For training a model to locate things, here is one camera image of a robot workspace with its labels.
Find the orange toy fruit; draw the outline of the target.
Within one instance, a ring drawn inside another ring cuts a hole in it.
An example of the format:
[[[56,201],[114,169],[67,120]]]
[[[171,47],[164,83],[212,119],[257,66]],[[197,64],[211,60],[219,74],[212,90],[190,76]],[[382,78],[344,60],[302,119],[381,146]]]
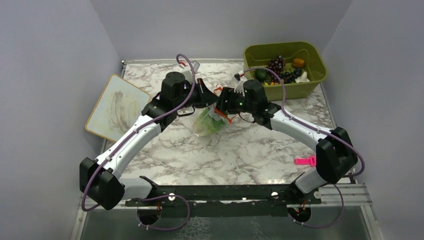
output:
[[[305,67],[306,62],[302,58],[294,58],[291,64],[293,68],[301,69]]]

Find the green toy lettuce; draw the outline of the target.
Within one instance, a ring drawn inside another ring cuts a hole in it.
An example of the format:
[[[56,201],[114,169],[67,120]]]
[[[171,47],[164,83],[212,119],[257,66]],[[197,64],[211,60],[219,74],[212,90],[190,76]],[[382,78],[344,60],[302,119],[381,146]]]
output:
[[[198,137],[205,137],[217,133],[227,125],[227,120],[223,120],[219,114],[206,108],[194,119],[192,129]]]

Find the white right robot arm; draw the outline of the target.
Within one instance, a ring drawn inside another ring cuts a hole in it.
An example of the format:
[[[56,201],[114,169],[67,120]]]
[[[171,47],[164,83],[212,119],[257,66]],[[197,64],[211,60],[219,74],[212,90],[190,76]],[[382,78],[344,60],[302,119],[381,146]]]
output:
[[[316,188],[336,184],[358,163],[358,154],[345,129],[321,128],[295,117],[281,105],[268,101],[258,80],[245,81],[241,92],[223,87],[215,107],[228,114],[249,113],[258,125],[286,134],[315,152],[316,165],[288,187],[286,196],[296,204],[306,200]]]

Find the clear zip bag orange zipper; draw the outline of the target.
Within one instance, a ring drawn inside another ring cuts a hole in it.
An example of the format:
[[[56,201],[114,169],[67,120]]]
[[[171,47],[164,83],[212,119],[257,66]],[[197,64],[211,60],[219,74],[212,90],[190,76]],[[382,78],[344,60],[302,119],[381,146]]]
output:
[[[233,117],[227,111],[217,109],[217,101],[203,109],[203,111],[194,118],[192,131],[197,137],[206,137],[223,130],[226,126],[233,123]]]

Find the green toy avocado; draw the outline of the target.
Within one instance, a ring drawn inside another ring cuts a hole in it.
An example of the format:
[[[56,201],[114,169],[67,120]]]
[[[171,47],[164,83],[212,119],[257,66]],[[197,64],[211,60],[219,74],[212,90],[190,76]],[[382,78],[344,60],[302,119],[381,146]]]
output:
[[[268,78],[268,71],[265,68],[258,68],[254,72],[255,79],[260,82],[265,82]]]

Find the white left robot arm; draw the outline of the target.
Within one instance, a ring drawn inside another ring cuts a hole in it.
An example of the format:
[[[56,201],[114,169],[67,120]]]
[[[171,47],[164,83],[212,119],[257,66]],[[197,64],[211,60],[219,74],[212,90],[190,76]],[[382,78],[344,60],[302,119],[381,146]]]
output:
[[[161,91],[144,107],[133,126],[108,150],[94,160],[86,157],[79,165],[79,187],[83,193],[81,208],[86,198],[105,210],[113,209],[121,200],[138,198],[144,205],[157,200],[154,183],[147,178],[120,182],[120,178],[142,148],[157,137],[178,116],[181,108],[207,108],[219,97],[210,91],[203,80],[189,82],[180,72],[169,72],[161,84]]]

